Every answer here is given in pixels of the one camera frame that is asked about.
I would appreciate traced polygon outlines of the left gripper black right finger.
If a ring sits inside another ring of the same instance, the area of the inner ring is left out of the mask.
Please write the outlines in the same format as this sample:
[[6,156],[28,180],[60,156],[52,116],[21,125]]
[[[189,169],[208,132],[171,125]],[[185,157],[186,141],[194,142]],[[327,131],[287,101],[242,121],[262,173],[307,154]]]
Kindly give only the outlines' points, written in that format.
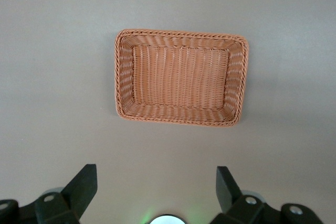
[[256,196],[244,195],[226,166],[217,167],[216,196],[222,212],[209,224],[322,224],[304,205],[287,203],[276,210]]

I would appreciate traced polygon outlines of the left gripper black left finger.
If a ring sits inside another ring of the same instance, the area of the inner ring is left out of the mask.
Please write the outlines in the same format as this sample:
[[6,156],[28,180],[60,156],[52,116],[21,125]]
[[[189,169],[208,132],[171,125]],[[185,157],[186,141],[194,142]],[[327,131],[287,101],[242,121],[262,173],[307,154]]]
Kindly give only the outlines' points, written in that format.
[[0,224],[81,224],[97,190],[97,166],[87,164],[61,191],[44,193],[28,205],[0,200]]

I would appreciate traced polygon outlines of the brown wicker basket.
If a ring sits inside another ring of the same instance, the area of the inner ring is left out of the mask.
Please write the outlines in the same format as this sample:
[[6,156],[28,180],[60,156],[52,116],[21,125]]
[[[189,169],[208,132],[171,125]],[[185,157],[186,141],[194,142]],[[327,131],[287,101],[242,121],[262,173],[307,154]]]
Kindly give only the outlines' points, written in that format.
[[134,121],[234,126],[248,55],[240,35],[124,29],[114,44],[116,111]]

